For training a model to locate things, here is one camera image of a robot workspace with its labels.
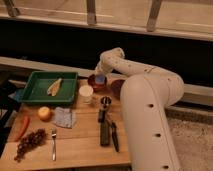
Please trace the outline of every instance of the black knife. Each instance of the black knife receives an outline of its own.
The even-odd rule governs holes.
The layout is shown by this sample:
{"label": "black knife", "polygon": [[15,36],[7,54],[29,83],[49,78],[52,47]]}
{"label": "black knife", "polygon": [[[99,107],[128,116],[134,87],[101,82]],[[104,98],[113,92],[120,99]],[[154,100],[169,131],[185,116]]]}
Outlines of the black knife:
{"label": "black knife", "polygon": [[116,124],[114,122],[111,123],[111,128],[112,128],[112,140],[113,140],[113,144],[115,147],[115,150],[117,152],[119,152],[119,144],[118,144],[118,135],[117,135],[117,127]]}

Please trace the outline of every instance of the metal fork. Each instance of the metal fork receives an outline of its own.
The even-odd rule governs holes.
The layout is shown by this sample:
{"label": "metal fork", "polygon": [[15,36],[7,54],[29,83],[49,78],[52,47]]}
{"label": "metal fork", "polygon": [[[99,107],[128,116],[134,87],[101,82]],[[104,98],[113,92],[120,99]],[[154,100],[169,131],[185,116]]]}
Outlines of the metal fork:
{"label": "metal fork", "polygon": [[53,139],[53,151],[52,151],[52,154],[53,154],[53,161],[56,160],[56,143],[55,143],[55,139],[56,139],[56,129],[53,129],[52,130],[52,139]]}

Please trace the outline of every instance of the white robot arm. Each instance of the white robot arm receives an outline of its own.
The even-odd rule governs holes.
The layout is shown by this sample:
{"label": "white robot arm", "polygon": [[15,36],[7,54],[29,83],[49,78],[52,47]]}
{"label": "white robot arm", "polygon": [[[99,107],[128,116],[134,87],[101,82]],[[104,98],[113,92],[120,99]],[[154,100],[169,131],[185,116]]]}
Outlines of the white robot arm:
{"label": "white robot arm", "polygon": [[112,69],[129,76],[120,99],[133,171],[180,171],[164,108],[182,97],[183,80],[163,68],[125,60],[121,48],[103,52],[95,72]]}

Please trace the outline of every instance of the railing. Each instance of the railing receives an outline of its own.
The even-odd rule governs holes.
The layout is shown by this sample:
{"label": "railing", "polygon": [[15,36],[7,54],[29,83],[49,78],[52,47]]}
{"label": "railing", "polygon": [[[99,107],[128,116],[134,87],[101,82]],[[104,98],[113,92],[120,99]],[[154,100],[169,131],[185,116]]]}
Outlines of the railing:
{"label": "railing", "polygon": [[212,0],[0,0],[0,18],[213,41]]}

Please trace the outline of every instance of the white cup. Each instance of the white cup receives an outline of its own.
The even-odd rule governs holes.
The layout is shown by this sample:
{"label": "white cup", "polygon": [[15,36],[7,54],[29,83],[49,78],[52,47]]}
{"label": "white cup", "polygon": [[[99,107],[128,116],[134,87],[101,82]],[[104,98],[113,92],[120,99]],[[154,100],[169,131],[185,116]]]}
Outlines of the white cup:
{"label": "white cup", "polygon": [[90,85],[83,85],[79,89],[79,94],[83,97],[84,103],[91,103],[92,95],[93,95],[93,88]]}

